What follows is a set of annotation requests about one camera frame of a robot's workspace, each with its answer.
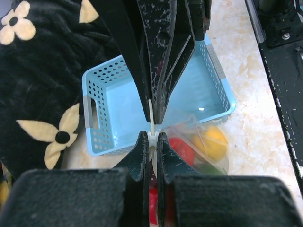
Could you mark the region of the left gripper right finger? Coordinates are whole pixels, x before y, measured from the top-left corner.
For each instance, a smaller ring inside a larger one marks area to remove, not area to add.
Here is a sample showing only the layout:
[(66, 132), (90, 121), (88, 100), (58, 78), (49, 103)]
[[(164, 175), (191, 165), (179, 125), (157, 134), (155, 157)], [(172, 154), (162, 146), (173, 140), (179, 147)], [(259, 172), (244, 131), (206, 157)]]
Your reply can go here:
[(202, 175), (170, 146), (157, 141), (160, 227), (300, 227), (295, 202), (278, 178)]

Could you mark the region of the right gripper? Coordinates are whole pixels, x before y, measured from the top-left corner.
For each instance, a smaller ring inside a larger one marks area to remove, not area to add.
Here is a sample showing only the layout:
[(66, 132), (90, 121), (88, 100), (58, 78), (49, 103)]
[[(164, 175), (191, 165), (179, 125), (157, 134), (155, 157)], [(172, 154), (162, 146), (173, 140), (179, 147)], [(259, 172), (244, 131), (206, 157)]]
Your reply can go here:
[(143, 24), (136, 87), (148, 122), (162, 124), (169, 98), (211, 20), (211, 0), (139, 0)]

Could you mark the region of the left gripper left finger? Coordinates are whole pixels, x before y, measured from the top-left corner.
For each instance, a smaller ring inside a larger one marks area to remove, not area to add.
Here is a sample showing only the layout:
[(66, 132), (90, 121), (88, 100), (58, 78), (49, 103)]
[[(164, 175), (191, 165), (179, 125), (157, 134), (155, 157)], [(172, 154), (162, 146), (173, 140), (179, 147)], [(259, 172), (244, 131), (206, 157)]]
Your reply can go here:
[(15, 182), (0, 213), (3, 227), (147, 227), (149, 141), (111, 169), (30, 170)]

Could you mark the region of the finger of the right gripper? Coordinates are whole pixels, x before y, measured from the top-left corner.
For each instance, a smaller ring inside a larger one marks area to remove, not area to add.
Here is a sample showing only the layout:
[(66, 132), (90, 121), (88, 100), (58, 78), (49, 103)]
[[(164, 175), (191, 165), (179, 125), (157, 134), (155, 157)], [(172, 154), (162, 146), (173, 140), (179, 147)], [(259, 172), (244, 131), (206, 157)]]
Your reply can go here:
[(92, 6), (114, 39), (138, 90), (145, 118), (150, 122), (148, 100), (151, 82), (147, 42), (135, 0), (92, 0)]

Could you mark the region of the red wax apple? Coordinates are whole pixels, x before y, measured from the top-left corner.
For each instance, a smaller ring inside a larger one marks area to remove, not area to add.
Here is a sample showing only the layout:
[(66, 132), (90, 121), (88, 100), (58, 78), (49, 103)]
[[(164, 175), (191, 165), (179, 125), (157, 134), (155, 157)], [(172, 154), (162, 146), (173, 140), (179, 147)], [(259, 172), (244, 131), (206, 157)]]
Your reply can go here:
[[(168, 190), (166, 195), (166, 217), (165, 226), (175, 227), (175, 202), (174, 192)], [(158, 227), (158, 189), (149, 188), (149, 226)]]

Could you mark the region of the clear zip top bag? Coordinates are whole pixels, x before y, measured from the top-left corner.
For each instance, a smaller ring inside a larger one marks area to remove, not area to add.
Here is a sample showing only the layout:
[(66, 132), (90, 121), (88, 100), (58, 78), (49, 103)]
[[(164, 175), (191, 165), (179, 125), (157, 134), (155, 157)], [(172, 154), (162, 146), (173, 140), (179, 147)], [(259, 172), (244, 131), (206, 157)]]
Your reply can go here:
[(193, 114), (173, 110), (161, 130), (151, 122), (149, 135), (153, 138), (166, 133), (171, 148), (188, 165), (203, 175), (228, 173), (229, 142), (225, 134), (212, 123), (200, 123)]

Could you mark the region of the orange yellow fruit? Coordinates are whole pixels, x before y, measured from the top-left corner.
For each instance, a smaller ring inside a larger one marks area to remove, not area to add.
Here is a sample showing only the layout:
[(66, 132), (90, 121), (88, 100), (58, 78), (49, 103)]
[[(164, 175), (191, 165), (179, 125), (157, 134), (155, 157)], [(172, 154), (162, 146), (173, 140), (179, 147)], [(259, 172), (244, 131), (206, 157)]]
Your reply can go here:
[(192, 143), (200, 152), (215, 162), (227, 156), (228, 140), (217, 126), (210, 125), (199, 132), (199, 135), (193, 137)]

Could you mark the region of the black floral pillow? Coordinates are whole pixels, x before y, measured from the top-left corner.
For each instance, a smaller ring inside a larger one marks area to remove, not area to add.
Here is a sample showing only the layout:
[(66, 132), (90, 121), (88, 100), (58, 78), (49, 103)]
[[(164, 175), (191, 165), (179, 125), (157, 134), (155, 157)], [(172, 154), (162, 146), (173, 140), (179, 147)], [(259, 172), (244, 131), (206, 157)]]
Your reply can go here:
[(0, 202), (54, 169), (83, 126), (83, 73), (119, 50), (89, 0), (14, 0), (0, 18)]

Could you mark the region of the light blue plastic basket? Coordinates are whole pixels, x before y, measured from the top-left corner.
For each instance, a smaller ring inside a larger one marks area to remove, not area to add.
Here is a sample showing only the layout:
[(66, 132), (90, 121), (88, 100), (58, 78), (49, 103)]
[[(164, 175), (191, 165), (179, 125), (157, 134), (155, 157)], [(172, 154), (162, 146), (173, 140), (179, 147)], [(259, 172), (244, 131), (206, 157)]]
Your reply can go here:
[[(130, 151), (139, 132), (148, 131), (135, 82), (122, 56), (87, 70), (82, 77), (88, 152), (93, 156)], [(175, 86), (160, 128), (175, 124), (173, 113), (194, 115), (199, 122), (227, 120), (235, 97), (209, 37), (196, 49)]]

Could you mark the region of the green orange mango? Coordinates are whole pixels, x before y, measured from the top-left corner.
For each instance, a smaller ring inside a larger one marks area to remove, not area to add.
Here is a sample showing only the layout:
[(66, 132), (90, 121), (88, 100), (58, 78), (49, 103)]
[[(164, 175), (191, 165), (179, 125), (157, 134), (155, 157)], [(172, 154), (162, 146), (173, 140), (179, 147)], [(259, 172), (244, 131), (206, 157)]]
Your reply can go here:
[(209, 164), (197, 164), (194, 165), (194, 168), (202, 175), (225, 175), (225, 173)]

